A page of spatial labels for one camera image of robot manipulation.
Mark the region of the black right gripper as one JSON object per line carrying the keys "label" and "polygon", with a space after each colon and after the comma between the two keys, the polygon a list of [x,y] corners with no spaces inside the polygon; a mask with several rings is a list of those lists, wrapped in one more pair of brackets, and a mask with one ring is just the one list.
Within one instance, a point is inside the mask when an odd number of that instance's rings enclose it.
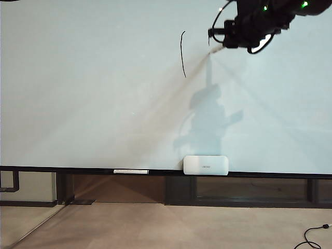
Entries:
{"label": "black right gripper", "polygon": [[208,37],[224,35],[223,47],[227,49],[255,48],[266,35],[280,32],[276,17],[269,11],[259,10],[224,21],[224,28],[208,29]]}

